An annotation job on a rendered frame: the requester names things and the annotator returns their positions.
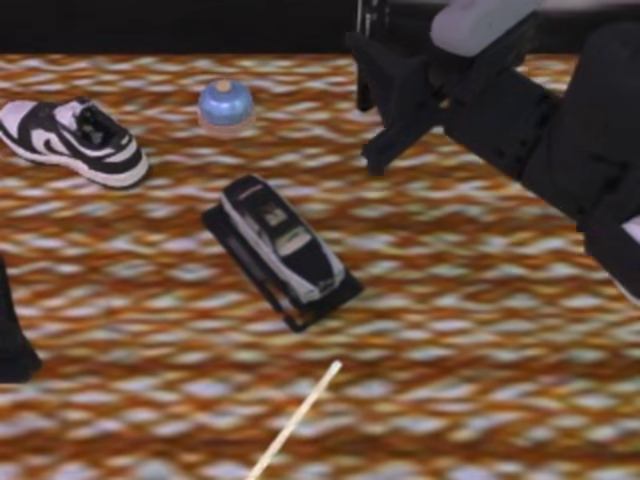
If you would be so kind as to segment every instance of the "blue dome object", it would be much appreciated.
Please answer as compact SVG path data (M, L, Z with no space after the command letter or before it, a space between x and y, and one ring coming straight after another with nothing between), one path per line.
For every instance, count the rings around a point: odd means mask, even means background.
M198 108L202 119L215 126L231 127L249 119L253 98L249 89L235 80L218 80L200 93Z

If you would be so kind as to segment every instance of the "black and white car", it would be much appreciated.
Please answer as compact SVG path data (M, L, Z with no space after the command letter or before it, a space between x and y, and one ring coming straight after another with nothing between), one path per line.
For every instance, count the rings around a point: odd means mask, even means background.
M246 175L222 192L234 228L301 303L340 286L346 269L313 229L264 179Z

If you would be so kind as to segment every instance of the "wooden stick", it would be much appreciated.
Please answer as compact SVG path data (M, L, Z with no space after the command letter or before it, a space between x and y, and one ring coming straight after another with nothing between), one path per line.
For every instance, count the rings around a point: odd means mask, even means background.
M298 410L296 410L293 416L289 419L278 436L273 440L273 442L271 442L271 445L269 445L267 451L262 454L262 457L260 457L260 460L258 461L256 466L253 467L253 470L251 470L251 473L247 477L247 480L258 480L264 469L267 468L269 463L271 463L273 457L278 454L278 452L284 445L284 442L287 441L289 435L291 435L293 430L298 426L298 424L302 420L302 417L305 416L305 414L309 411L318 397L322 395L322 392L327 389L329 382L331 381L331 379L333 379L333 377L335 377L335 375L340 371L341 368L342 362L340 362L339 360L335 360L329 366L329 369L324 374L324 377L322 377L322 379L318 382L314 389L311 390L311 393L309 393L302 405L298 407Z

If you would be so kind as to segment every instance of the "brown and white patterned surface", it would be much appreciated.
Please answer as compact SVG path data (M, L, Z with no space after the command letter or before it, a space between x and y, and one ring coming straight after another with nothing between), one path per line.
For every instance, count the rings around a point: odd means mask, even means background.
M537 57L561 91L573 61ZM254 131L200 134L248 82ZM85 94L153 176L106 191L2 147L0 252L46 362L0 389L1 480L241 479L331 360L273 480L640 478L640 322L563 217L436 133L370 178L348 57L0 57L2 100ZM247 172L367 286L290 333L199 214Z

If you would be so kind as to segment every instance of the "sneaker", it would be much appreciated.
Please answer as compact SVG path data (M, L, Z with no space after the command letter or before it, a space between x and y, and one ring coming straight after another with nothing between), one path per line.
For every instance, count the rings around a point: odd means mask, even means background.
M130 187L149 170L129 131L85 98L9 102L0 110L0 137L25 160L68 167L105 187Z

